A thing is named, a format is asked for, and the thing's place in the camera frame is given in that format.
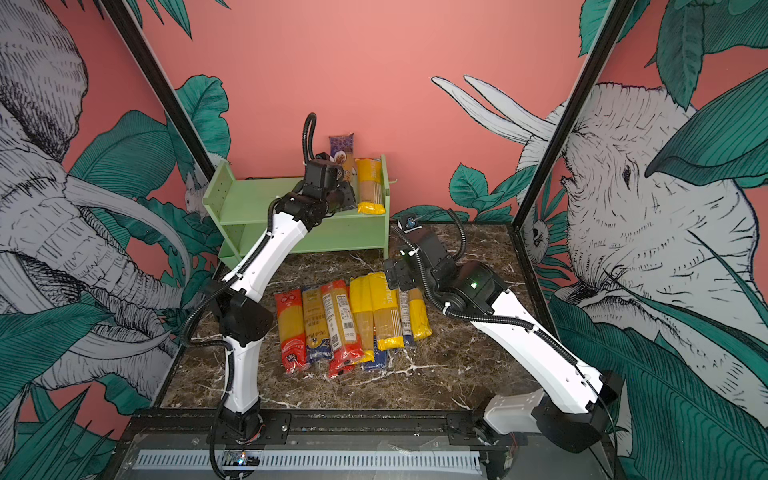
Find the blue Ankara spaghetti pack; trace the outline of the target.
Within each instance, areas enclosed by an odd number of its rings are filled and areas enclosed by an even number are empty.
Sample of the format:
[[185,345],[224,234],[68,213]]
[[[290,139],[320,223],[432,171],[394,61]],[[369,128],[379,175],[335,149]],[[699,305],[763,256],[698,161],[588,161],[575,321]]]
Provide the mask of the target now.
[[354,134],[329,137],[331,160],[344,170],[344,179],[350,181],[355,173]]

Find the yellow spaghetti pack top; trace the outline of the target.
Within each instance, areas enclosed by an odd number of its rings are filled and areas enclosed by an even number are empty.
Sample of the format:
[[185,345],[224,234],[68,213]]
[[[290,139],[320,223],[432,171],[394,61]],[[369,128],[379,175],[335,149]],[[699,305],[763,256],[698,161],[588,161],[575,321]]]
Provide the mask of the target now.
[[355,160],[358,175],[358,212],[368,215],[384,215],[383,173],[379,159]]

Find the red spaghetti pack white label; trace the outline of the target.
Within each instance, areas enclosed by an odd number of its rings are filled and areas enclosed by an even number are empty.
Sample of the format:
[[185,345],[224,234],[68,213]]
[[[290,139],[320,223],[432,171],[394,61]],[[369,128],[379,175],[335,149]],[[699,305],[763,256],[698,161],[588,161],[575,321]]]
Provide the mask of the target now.
[[353,369],[365,352],[351,311],[346,283],[335,280],[323,285],[321,300],[332,350],[328,377],[335,378]]

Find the red yellow spaghetti pack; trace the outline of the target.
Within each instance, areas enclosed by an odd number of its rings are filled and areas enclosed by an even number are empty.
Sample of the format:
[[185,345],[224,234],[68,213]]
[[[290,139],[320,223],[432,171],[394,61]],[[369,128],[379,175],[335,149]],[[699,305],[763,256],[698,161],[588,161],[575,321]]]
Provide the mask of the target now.
[[281,362],[287,374],[309,367],[303,317],[302,291],[294,289],[275,295]]

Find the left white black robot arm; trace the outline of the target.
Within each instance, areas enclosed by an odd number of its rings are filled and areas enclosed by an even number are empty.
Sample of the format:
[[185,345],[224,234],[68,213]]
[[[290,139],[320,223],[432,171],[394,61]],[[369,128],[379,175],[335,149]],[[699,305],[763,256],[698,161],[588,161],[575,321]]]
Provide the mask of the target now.
[[344,201],[343,167],[316,156],[303,179],[271,201],[266,228],[248,254],[188,317],[180,332],[188,349],[221,347],[227,355],[224,393],[214,425],[234,441],[256,440],[263,428],[257,384],[260,348],[274,314],[260,304],[266,287],[294,247]]

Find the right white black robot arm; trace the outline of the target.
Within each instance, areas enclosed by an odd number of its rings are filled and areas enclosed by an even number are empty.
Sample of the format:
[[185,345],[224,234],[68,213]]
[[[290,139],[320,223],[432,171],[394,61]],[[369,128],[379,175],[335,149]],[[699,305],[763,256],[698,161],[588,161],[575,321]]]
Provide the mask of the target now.
[[467,322],[493,339],[539,384],[516,396],[496,395],[475,423],[484,441],[512,433],[541,434],[555,446],[580,453],[602,441],[614,420],[622,379],[600,371],[565,347],[518,300],[487,264],[463,261],[429,228],[394,224],[400,256],[385,262],[391,289],[419,289],[442,315]]

